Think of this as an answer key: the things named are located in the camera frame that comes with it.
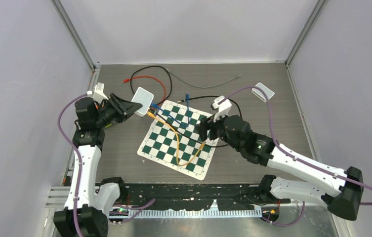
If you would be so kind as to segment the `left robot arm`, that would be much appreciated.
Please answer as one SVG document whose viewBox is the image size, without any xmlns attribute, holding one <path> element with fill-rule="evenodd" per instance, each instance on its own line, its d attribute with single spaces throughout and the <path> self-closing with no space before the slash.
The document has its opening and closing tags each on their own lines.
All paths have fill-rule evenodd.
<svg viewBox="0 0 372 237">
<path fill-rule="evenodd" d="M 106 237 L 108 215 L 113 204 L 123 204 L 128 192 L 121 178 L 105 179 L 95 189 L 98 163 L 102 155 L 105 126 L 122 123 L 142 104 L 124 100 L 115 94 L 98 103 L 89 91 L 76 97 L 64 108 L 75 106 L 76 131 L 70 139 L 58 121 L 58 129 L 71 145 L 75 155 L 74 174 L 63 210 L 54 214 L 54 224 L 63 237 Z"/>
</svg>

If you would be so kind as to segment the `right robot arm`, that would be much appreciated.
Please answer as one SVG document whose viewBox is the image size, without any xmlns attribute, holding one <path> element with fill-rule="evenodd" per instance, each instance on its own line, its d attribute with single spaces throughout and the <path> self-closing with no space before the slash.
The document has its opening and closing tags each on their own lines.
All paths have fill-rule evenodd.
<svg viewBox="0 0 372 237">
<path fill-rule="evenodd" d="M 289 181 L 275 175 L 265 175 L 258 187 L 263 202 L 295 199 L 327 208 L 332 214 L 349 221 L 358 217 L 364 189 L 356 182 L 363 179 L 355 167 L 336 168 L 305 157 L 279 144 L 274 139 L 252 131 L 240 116 L 213 117 L 196 125 L 199 137 L 205 141 L 221 139 L 247 161 L 287 172 L 300 181 Z"/>
</svg>

